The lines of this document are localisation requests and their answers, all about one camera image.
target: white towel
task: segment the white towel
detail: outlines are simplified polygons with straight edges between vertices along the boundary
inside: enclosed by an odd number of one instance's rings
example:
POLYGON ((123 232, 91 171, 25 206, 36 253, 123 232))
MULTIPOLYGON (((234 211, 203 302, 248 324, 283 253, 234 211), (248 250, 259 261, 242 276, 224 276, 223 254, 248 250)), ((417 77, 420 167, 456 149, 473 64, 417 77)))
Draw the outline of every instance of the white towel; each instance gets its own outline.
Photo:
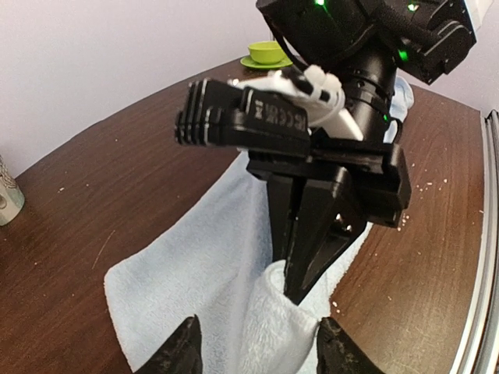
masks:
MULTIPOLYGON (((397 78, 391 115, 405 119, 412 104, 410 86, 397 78)), ((282 294, 284 261, 271 264, 265 184, 247 162, 241 153, 172 228, 106 274, 109 313, 133 371, 197 314, 204 374, 316 372, 318 322, 370 225, 293 305, 282 294)))

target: cylindrical container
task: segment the cylindrical container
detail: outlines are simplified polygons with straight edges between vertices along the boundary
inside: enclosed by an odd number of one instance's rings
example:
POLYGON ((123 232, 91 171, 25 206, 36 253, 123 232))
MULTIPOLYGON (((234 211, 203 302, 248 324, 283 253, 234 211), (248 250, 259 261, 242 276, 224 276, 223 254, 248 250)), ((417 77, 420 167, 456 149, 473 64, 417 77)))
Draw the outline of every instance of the cylindrical container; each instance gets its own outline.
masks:
POLYGON ((0 156, 0 226, 5 226, 16 218, 23 205, 24 195, 0 156))

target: green saucer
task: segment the green saucer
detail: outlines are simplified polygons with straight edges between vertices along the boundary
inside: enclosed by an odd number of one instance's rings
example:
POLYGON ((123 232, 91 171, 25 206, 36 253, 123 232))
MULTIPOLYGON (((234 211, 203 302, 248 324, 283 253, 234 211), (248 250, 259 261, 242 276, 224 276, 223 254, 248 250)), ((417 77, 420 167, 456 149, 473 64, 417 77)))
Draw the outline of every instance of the green saucer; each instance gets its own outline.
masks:
POLYGON ((285 68, 286 66, 293 65, 293 63, 289 59, 289 57, 284 57, 277 64, 263 65, 263 64, 259 64, 258 62, 253 61, 250 56, 246 56, 246 57, 241 58, 241 64, 243 64, 245 67, 250 68, 250 69, 261 69, 261 70, 280 69, 280 68, 285 68))

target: table surface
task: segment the table surface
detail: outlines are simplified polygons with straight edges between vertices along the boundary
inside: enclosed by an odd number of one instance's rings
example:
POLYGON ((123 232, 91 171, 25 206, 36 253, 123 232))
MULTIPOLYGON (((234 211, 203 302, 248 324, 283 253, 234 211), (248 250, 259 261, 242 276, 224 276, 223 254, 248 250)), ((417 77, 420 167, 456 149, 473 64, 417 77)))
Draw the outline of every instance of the table surface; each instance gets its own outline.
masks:
MULTIPOLYGON (((238 62, 200 76, 245 78, 238 62)), ((0 372, 127 373, 106 271, 171 227, 234 159, 175 145, 186 82, 91 126, 18 178, 0 228, 0 372)), ((374 228, 331 296, 333 315, 388 373, 448 372, 480 246, 477 111, 415 88, 402 145, 414 187, 400 231, 374 228)))

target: towel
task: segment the towel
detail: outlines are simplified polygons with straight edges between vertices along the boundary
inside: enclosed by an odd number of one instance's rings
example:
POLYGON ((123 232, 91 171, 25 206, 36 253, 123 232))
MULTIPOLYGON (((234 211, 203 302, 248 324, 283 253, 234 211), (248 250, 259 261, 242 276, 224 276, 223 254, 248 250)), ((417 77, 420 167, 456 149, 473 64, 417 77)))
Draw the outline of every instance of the towel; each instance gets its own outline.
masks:
MULTIPOLYGON (((405 119, 411 87, 397 78, 391 116, 405 119)), ((385 141, 396 134, 392 123, 385 141)), ((271 263, 265 183, 242 152, 173 227, 105 275, 108 310, 124 355, 140 368, 188 316, 203 334, 203 373, 316 372, 315 335, 329 297, 370 225, 300 306, 284 295, 284 261, 271 263)))

